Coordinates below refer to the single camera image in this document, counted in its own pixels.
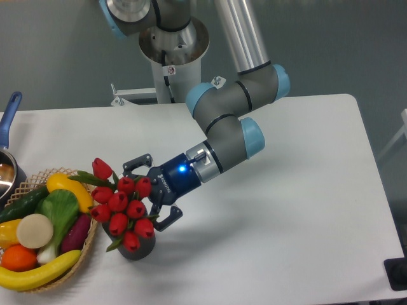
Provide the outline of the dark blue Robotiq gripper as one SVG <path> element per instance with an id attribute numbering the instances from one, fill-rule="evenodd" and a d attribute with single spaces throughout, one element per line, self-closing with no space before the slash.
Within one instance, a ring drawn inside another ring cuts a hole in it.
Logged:
<path id="1" fill-rule="evenodd" d="M 148 198 L 153 206 L 149 214 L 159 215 L 163 205 L 169 206 L 169 215 L 163 220 L 153 222 L 153 226 L 157 231 L 164 231 L 183 216 L 183 211 L 173 204 L 180 197 L 200 187 L 202 183 L 184 153 L 160 166 L 152 165 L 152 156 L 149 153 L 143 154 L 122 165 L 122 176 L 136 179 L 139 175 L 133 173 L 135 169 L 141 166 L 150 168 L 147 173 L 147 177 L 151 182 L 151 192 Z"/>

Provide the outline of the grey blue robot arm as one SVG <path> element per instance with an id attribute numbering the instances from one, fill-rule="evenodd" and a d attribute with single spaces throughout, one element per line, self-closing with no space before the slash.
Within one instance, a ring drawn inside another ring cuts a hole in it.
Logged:
<path id="1" fill-rule="evenodd" d="M 285 97 L 290 80 L 271 64 L 249 1 L 216 1 L 216 11 L 231 51 L 238 79 L 201 80 L 201 59 L 209 47 L 205 25 L 191 15 L 189 1 L 101 1 L 118 37 L 138 34 L 150 61 L 154 88 L 122 90 L 117 98 L 152 95 L 160 104 L 184 103 L 206 139 L 168 162 L 151 167 L 151 215 L 164 206 L 170 215 L 155 224 L 163 231 L 182 216 L 175 202 L 265 147 L 258 124 L 248 114 Z"/>

